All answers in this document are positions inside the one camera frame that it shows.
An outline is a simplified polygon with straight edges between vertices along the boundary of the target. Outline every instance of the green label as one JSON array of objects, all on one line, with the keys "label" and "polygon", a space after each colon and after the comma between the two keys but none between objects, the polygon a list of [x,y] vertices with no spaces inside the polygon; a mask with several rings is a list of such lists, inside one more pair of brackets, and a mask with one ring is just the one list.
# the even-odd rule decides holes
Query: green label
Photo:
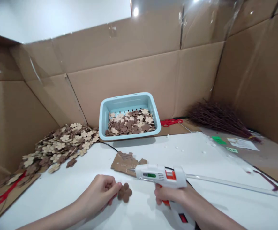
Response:
[{"label": "green label", "polygon": [[233,153],[238,153],[238,150],[237,149],[233,149],[233,148],[229,148],[229,147],[226,147],[228,151],[230,152],[233,152]]},{"label": "green label", "polygon": [[227,145],[225,141],[222,140],[222,138],[218,137],[218,136],[212,136],[212,138],[218,143],[218,144],[223,144],[223,145]]},{"label": "green label", "polygon": [[155,174],[152,174],[152,173],[148,173],[147,176],[148,176],[148,177],[154,177],[154,178],[156,177],[156,175],[155,175]]}]

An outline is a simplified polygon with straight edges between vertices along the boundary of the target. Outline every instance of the left hand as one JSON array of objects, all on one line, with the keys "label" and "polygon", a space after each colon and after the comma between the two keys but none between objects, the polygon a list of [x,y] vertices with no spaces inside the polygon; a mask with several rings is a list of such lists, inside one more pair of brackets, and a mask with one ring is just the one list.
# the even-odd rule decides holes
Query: left hand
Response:
[{"label": "left hand", "polygon": [[116,183],[113,176],[97,175],[74,202],[78,214],[82,215],[82,218],[87,218],[103,211],[107,205],[112,204],[112,200],[121,188],[121,182]]}]

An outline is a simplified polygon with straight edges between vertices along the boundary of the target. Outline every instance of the white glue gun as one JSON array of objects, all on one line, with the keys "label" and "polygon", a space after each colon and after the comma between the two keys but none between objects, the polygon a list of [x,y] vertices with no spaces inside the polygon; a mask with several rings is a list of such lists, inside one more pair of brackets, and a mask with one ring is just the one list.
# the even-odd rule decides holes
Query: white glue gun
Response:
[{"label": "white glue gun", "polygon": [[[166,167],[160,165],[138,165],[135,169],[128,169],[136,173],[136,177],[140,180],[150,181],[169,188],[185,188],[187,187],[187,178],[182,167],[175,166],[174,170],[166,171]],[[166,206],[170,206],[173,216],[183,229],[194,230],[195,221],[185,212],[183,207],[173,201],[163,201]]]}]

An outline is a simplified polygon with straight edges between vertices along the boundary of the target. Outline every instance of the light blue plastic basket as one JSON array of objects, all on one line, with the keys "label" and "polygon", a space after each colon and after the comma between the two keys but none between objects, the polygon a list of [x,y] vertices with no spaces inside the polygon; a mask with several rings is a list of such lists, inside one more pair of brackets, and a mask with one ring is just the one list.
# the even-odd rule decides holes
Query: light blue plastic basket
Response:
[{"label": "light blue plastic basket", "polygon": [[[128,111],[139,110],[139,109],[149,110],[149,112],[153,115],[153,120],[154,120],[156,130],[147,133],[129,134],[129,135],[122,135],[122,136],[105,135],[105,131],[108,129],[109,113],[115,113],[115,114],[122,113],[125,115],[125,113],[127,113]],[[156,108],[154,98],[150,93],[144,92],[144,93],[128,94],[128,95],[123,95],[118,97],[111,97],[103,100],[101,103],[99,133],[100,133],[100,138],[103,140],[112,141],[112,140],[122,140],[122,139],[152,136],[158,134],[160,130],[161,130],[161,124],[160,124],[158,111]]]}]

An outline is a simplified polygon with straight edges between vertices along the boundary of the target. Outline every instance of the green sticky note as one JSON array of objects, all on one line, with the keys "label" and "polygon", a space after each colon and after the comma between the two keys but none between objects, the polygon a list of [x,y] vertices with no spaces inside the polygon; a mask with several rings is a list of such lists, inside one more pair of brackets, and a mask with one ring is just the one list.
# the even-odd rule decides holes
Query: green sticky note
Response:
[{"label": "green sticky note", "polygon": [[229,147],[226,147],[228,151],[230,152],[233,152],[233,153],[238,153],[238,150],[237,149],[233,149],[233,148],[229,148]]},{"label": "green sticky note", "polygon": [[227,145],[225,141],[222,140],[222,138],[218,137],[218,136],[212,136],[212,138],[218,143],[218,144],[223,144],[223,145]]}]

